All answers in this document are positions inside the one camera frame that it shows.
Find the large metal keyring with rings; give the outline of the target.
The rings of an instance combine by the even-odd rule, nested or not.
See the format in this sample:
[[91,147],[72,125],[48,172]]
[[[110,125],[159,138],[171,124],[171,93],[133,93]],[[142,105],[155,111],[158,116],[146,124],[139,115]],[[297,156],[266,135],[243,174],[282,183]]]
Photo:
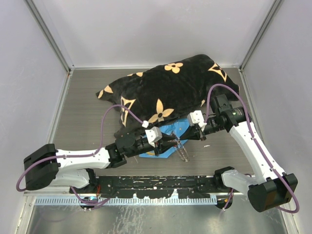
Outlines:
[[176,142],[176,145],[174,146],[175,150],[177,151],[180,159],[183,161],[183,162],[188,162],[189,161],[189,156],[188,156],[188,153],[185,149],[185,147],[183,146],[181,140],[179,139],[179,137],[175,134],[174,131],[171,132],[171,136],[173,136],[175,139],[174,139],[174,142]]

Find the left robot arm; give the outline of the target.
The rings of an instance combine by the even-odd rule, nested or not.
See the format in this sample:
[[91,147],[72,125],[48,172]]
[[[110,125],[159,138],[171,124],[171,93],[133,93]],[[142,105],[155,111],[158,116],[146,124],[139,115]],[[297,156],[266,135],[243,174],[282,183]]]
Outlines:
[[73,186],[93,193],[98,187],[93,168],[117,168],[126,164],[129,157],[150,151],[161,154],[176,145],[175,138],[167,134],[139,139],[129,134],[100,149],[85,151],[65,151],[52,143],[45,144],[23,161],[26,190]]

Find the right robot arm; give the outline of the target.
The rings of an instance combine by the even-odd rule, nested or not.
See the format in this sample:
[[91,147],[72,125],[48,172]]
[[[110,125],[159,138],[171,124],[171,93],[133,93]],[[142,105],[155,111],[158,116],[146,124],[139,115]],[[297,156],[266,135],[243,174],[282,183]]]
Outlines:
[[273,159],[245,106],[234,108],[225,95],[214,97],[210,104],[214,116],[205,120],[200,110],[189,113],[189,127],[180,139],[205,140],[207,135],[225,130],[237,142],[254,173],[248,176],[231,166],[218,169],[213,177],[216,190],[234,189],[244,194],[258,212],[280,208],[295,199],[296,176],[285,173]]

